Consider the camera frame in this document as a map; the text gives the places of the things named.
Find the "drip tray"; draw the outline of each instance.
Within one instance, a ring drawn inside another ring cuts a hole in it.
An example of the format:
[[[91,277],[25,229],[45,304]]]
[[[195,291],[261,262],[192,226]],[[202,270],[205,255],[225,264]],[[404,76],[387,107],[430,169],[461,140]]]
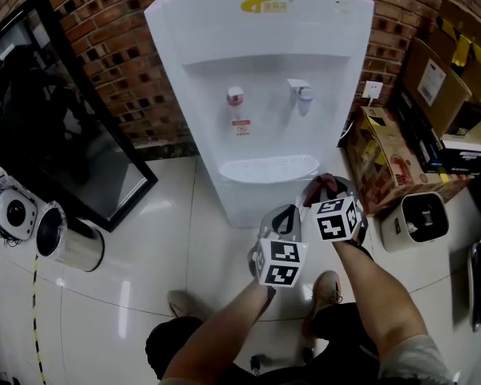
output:
[[[244,184],[276,184],[297,180],[316,171],[319,162],[312,156],[283,156],[227,161],[219,173]]]

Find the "electrical outlet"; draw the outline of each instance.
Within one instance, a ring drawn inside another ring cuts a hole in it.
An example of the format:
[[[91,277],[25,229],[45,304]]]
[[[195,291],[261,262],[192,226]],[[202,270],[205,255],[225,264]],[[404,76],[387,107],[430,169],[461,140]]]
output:
[[[363,89],[363,99],[377,99],[379,93],[382,92],[383,83],[378,81],[366,81],[366,87]]]

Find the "yellow logo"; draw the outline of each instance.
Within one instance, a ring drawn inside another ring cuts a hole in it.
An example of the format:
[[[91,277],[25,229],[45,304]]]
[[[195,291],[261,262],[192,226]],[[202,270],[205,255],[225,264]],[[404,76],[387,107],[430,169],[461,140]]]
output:
[[[279,0],[246,0],[240,8],[251,13],[286,13],[287,2]]]

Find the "person's arm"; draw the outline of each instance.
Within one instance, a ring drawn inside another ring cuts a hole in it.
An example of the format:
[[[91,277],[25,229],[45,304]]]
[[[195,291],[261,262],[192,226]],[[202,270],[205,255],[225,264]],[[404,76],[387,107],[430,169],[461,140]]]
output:
[[[237,357],[270,299],[267,286],[257,281],[250,283],[223,310],[198,328],[169,363],[163,379],[189,379],[200,385],[216,383]]]
[[[380,359],[407,338],[427,334],[421,314],[402,284],[361,250],[334,242],[347,276],[362,324],[378,348]]]

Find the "shoe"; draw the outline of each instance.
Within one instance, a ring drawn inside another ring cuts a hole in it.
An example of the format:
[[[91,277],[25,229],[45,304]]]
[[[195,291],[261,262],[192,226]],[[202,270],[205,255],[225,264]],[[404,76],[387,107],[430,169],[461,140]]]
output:
[[[342,302],[340,278],[335,271],[325,271],[317,277],[313,284],[312,310],[303,322],[303,336],[315,338],[311,325],[317,312],[340,302]]]
[[[204,311],[202,306],[200,306],[200,304],[198,304],[198,302],[185,291],[169,291],[168,305],[172,314],[176,318],[194,317],[201,321],[207,319],[206,311]]]

